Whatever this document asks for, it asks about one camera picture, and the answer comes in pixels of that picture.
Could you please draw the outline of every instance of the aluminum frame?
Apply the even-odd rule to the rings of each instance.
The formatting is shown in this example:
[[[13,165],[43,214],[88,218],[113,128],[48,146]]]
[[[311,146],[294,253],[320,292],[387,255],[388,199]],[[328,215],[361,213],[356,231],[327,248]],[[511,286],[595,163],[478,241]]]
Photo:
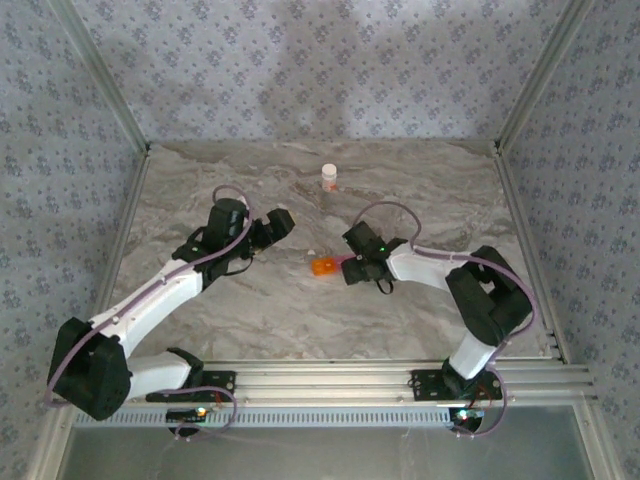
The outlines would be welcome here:
[[[523,222],[513,179],[501,156],[497,156],[498,171],[505,187],[521,247],[527,260],[534,289],[547,326],[553,325],[557,333],[557,318],[548,302],[548,292],[542,270],[535,255],[530,232]],[[124,245],[135,215],[136,206],[149,166],[146,156],[139,165],[127,200],[123,221],[107,271],[98,295],[95,312],[108,307],[111,292],[120,266]],[[553,337],[554,331],[548,330]],[[569,360],[563,348],[563,338],[557,337],[564,359]],[[613,452],[611,438],[599,409],[592,404],[596,392],[588,367],[565,364],[560,359],[500,360],[497,369],[503,375],[508,392],[508,403],[518,406],[571,405],[574,409],[582,440],[595,478],[624,478]],[[408,387],[409,371],[439,368],[440,362],[415,360],[265,360],[208,362],[210,370],[238,372],[236,395],[241,406],[251,407],[398,407],[417,406],[452,407],[460,402],[413,401]],[[190,404],[171,404],[172,408]],[[135,411],[148,408],[146,402],[130,402],[124,408]],[[73,407],[49,412],[44,419],[34,456],[27,473],[28,480],[54,479],[63,467],[64,452],[73,423],[79,411]]]

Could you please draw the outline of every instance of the small bottle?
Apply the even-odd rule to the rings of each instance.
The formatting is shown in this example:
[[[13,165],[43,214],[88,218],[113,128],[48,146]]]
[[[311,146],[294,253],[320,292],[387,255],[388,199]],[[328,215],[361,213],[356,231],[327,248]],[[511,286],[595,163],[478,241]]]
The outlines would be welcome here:
[[[322,189],[325,192],[333,192],[338,189],[336,179],[338,178],[338,169],[333,163],[325,163],[322,166]]]

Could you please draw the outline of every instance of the bottle cap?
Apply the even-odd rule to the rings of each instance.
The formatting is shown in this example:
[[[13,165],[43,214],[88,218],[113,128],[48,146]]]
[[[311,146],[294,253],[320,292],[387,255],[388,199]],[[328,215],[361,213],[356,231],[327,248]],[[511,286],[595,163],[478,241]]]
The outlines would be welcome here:
[[[333,163],[325,163],[322,166],[322,176],[333,177],[338,174],[338,169]]]

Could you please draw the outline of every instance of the floral wallpaper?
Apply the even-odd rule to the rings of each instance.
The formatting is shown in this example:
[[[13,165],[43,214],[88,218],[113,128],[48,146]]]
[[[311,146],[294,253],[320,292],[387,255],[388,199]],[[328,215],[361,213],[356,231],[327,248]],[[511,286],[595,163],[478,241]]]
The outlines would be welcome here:
[[[596,0],[508,158],[572,358],[640,479],[640,4]]]
[[[137,155],[44,0],[0,2],[0,478],[22,478],[58,326],[96,298]]]
[[[566,0],[75,0],[150,141],[495,138]]]

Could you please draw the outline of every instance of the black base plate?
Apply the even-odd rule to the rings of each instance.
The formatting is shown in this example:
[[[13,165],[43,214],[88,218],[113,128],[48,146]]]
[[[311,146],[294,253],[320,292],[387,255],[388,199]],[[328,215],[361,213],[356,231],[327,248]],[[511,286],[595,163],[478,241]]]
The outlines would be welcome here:
[[[202,382],[200,387],[218,387],[235,392],[236,388],[236,372],[232,371],[204,371],[202,372]],[[209,403],[215,402],[215,392],[197,392],[197,393],[180,393],[175,395],[164,395],[162,393],[150,393],[146,396],[147,402],[150,403]],[[220,394],[220,400],[231,402],[231,399]]]
[[[416,402],[429,400],[501,400],[502,390],[498,377],[488,371],[479,374],[475,385],[470,387],[461,397],[456,397],[444,384],[442,370],[413,370],[409,386],[413,389]]]

